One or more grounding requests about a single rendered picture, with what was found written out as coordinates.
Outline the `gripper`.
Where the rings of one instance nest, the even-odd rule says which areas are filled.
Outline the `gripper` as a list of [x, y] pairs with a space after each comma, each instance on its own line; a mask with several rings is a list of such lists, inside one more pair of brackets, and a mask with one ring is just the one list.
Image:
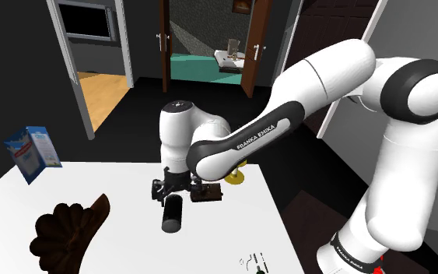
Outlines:
[[191, 176], [189, 170], [180, 173], [170, 172], [169, 167], [163, 169], [164, 182], [159, 179], [152, 180], [152, 200], [156, 200], [164, 206], [164, 195], [175, 191], [201, 192], [203, 189], [202, 180], [194, 175]]

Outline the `black cylinder can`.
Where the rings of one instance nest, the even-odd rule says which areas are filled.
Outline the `black cylinder can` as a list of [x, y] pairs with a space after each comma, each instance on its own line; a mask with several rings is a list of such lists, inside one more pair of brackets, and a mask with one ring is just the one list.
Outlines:
[[181, 229], [183, 199], [172, 194], [166, 197], [163, 210], [162, 231], [173, 234]]

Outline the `small dark brown box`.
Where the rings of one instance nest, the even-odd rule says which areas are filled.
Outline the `small dark brown box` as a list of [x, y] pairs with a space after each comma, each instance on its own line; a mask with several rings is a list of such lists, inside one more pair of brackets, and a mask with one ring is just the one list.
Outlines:
[[192, 202], [214, 202], [222, 200], [222, 190], [220, 183], [202, 184], [201, 192], [190, 192]]

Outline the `yellow goblet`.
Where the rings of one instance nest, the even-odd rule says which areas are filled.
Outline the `yellow goblet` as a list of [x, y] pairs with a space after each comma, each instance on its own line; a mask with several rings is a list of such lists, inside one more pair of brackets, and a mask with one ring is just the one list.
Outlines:
[[233, 185], [238, 185], [244, 182], [244, 174], [240, 171], [240, 167], [244, 167], [247, 161], [240, 163], [229, 175], [224, 177], [224, 180]]

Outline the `dark brown carved shell ornament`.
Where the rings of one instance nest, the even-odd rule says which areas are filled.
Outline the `dark brown carved shell ornament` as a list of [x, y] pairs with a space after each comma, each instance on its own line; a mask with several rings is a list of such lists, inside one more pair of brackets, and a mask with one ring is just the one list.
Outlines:
[[59, 203], [52, 213], [38, 217], [30, 252], [39, 258], [40, 269], [47, 274], [79, 274], [86, 250], [109, 213], [108, 197], [102, 194], [89, 208]]

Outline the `white side table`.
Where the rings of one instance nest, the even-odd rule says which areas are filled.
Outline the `white side table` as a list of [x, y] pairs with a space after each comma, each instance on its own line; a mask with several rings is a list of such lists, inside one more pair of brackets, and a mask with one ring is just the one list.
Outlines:
[[239, 51], [239, 46], [239, 40], [229, 39], [226, 50], [215, 50], [214, 57], [220, 72], [242, 73], [245, 54]]

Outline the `blue and white milk carton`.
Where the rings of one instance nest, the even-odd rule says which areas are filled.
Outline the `blue and white milk carton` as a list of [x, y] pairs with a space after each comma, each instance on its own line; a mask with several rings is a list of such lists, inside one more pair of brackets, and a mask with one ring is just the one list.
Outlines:
[[26, 126], [3, 143], [27, 184], [47, 167], [62, 167], [45, 127]]

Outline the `grey framed dark window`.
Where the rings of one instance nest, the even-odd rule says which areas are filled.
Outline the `grey framed dark window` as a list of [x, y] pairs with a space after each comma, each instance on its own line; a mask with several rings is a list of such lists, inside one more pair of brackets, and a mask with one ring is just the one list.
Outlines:
[[58, 0], [66, 34], [71, 38], [116, 41], [114, 13], [110, 6]]

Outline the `dark panelled door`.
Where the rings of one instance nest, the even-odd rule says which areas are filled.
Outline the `dark panelled door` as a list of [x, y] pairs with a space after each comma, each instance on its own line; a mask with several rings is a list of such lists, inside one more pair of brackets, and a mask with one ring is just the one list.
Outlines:
[[304, 0], [286, 67], [332, 44], [363, 36], [378, 0]]

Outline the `grey door frame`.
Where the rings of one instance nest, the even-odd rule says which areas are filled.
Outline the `grey door frame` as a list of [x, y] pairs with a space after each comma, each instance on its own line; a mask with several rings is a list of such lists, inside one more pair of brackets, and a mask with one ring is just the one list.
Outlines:
[[[70, 48], [68, 41], [68, 36], [65, 33], [61, 12], [58, 7], [58, 0], [46, 0], [46, 3], [49, 13], [51, 15], [51, 19], [58, 39], [58, 43], [61, 48], [61, 53], [65, 61], [65, 66], [68, 71], [68, 76], [71, 81], [76, 102], [79, 107], [79, 113], [82, 118], [84, 129], [86, 131], [86, 136], [88, 140], [93, 140], [95, 138], [95, 134], [91, 122], [91, 117], [89, 116], [88, 108], [86, 106], [84, 93], [82, 91], [82, 86], [79, 81], [77, 68], [75, 66], [75, 61], [72, 56], [72, 50]], [[124, 0], [114, 0], [114, 4], [117, 12], [117, 24], [119, 29], [120, 41], [121, 41], [121, 51], [124, 60], [124, 70], [127, 80], [127, 86], [128, 88], [133, 88], [135, 81], [131, 68], [131, 56], [130, 56], [130, 48], [128, 41], [128, 31], [125, 22]]]

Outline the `brown wall picture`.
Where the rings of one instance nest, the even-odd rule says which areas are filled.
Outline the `brown wall picture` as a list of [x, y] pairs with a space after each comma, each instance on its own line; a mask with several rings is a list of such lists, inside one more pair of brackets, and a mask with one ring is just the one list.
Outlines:
[[250, 15], [252, 10], [252, 0], [233, 0], [232, 12]]

